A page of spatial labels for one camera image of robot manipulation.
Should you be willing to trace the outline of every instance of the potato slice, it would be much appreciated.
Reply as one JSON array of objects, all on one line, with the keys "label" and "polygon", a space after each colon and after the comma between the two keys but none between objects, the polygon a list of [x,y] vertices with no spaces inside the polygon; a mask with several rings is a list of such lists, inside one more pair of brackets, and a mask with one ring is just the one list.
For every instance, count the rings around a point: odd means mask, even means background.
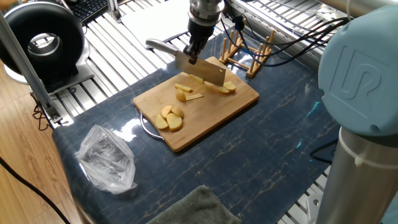
[{"label": "potato slice", "polygon": [[174,84],[174,87],[175,88],[179,88],[180,90],[186,91],[186,92],[189,92],[189,93],[193,92],[191,87],[187,87],[185,85],[181,85],[181,84],[178,84],[178,83]]},{"label": "potato slice", "polygon": [[194,100],[194,99],[197,99],[197,98],[202,98],[202,97],[203,97],[203,95],[198,93],[198,94],[195,94],[195,95],[192,95],[192,96],[187,96],[187,101],[188,100]]},{"label": "potato slice", "polygon": [[171,131],[178,131],[182,127],[182,118],[176,114],[168,114],[166,120]]},{"label": "potato slice", "polygon": [[221,93],[229,93],[229,90],[227,90],[227,89],[224,88],[224,87],[220,87],[220,88],[218,89],[218,91],[221,92]]},{"label": "potato slice", "polygon": [[180,108],[173,106],[172,112],[179,115],[181,118],[184,118],[184,111],[182,111]]},{"label": "potato slice", "polygon": [[155,126],[159,129],[165,129],[169,126],[169,124],[167,124],[166,120],[160,114],[158,114],[156,116]]},{"label": "potato slice", "polygon": [[195,80],[195,81],[197,81],[197,82],[200,82],[200,83],[202,83],[202,84],[204,84],[204,82],[205,82],[204,79],[202,79],[202,78],[200,78],[200,77],[197,77],[196,75],[189,75],[188,77],[191,78],[191,79],[193,79],[193,80]]},{"label": "potato slice", "polygon": [[177,90],[177,92],[175,93],[175,97],[181,102],[187,101],[187,97],[185,96],[185,93],[181,89]]},{"label": "potato slice", "polygon": [[236,90],[236,86],[231,81],[224,83],[224,88],[232,92]]},{"label": "potato slice", "polygon": [[166,116],[170,113],[170,111],[172,110],[172,107],[173,106],[165,106],[165,107],[163,107],[163,109],[162,109],[162,117],[164,119],[166,119]]}]

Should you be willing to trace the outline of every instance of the plastic bag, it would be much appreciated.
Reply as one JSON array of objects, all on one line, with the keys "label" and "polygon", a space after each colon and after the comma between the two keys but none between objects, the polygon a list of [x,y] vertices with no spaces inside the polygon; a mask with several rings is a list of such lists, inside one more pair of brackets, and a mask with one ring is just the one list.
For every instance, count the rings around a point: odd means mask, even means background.
[{"label": "plastic bag", "polygon": [[76,158],[93,185],[120,194],[137,186],[136,167],[129,146],[112,131],[94,125],[80,145]]}]

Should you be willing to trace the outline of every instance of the cutting board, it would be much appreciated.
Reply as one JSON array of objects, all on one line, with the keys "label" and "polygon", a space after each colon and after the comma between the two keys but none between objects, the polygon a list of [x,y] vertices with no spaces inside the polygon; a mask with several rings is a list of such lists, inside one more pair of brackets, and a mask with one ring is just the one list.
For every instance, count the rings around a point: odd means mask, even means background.
[{"label": "cutting board", "polygon": [[[215,57],[206,60],[226,68]],[[153,125],[163,107],[172,105],[183,110],[185,116],[179,131],[171,132],[169,128],[158,129],[170,148],[178,152],[259,98],[258,92],[229,69],[226,70],[225,76],[225,82],[228,81],[236,85],[235,93],[220,93],[219,87],[207,82],[201,84],[182,72],[135,97],[133,103]],[[204,97],[185,103],[180,102],[175,97],[176,83],[193,89],[192,93],[185,93],[187,96],[201,93]]]}]

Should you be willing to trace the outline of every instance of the wooden floor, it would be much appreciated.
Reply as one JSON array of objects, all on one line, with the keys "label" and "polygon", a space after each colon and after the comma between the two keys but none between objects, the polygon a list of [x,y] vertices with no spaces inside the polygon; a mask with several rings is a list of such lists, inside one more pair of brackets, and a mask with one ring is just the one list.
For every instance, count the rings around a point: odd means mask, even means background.
[{"label": "wooden floor", "polygon": [[[28,87],[12,81],[0,61],[0,156],[47,195],[71,223],[81,223],[52,130],[38,130],[39,122],[32,117],[34,107]],[[0,166],[0,223],[63,222],[38,195]]]}]

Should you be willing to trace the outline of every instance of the blue marble tabletop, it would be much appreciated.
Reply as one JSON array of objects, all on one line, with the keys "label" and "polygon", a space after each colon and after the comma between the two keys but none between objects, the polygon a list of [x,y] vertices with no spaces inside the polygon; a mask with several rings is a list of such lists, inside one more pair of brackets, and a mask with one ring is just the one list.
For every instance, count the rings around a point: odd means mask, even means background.
[{"label": "blue marble tabletop", "polygon": [[[201,57],[220,57],[223,37],[210,40]],[[248,44],[258,46],[253,40]],[[251,64],[244,52],[234,59]],[[244,70],[228,65],[260,94],[258,102],[174,153],[144,132],[131,103],[178,74],[174,66],[156,71],[53,132],[73,197],[96,223],[141,224],[206,185],[243,223],[276,223],[327,167],[312,161],[310,151],[338,135],[338,125],[321,103],[317,74],[294,61],[263,67],[250,79]],[[95,124],[115,132],[134,153],[136,189],[113,195],[85,177],[75,153]]]}]

